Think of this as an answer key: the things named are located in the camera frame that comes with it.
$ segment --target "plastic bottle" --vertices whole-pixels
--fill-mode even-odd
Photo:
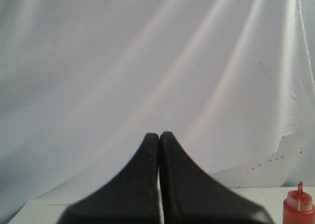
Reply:
[[[283,224],[314,224],[315,207],[312,197],[303,191],[300,181],[297,191],[289,191],[283,202]]]

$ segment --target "red bottle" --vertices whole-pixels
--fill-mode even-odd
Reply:
[[[303,192],[300,181],[297,191],[289,191],[283,202],[283,224],[314,224],[315,207],[312,197]]]

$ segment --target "white table surface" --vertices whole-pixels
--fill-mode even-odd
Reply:
[[[282,223],[283,200],[287,192],[295,187],[281,188],[240,188],[232,189],[266,208],[275,224]],[[304,191],[315,196],[315,187],[304,187]],[[39,204],[36,200],[28,202],[9,224],[55,224],[67,205]]]

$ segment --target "white backdrop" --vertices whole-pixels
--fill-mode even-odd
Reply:
[[[315,184],[303,1],[0,0],[0,221],[95,191],[147,132],[230,187]]]

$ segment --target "red squeeze bottle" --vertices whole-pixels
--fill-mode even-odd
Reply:
[[[283,202],[283,224],[314,224],[315,207],[312,197],[303,192],[300,181],[297,191],[289,191]]]

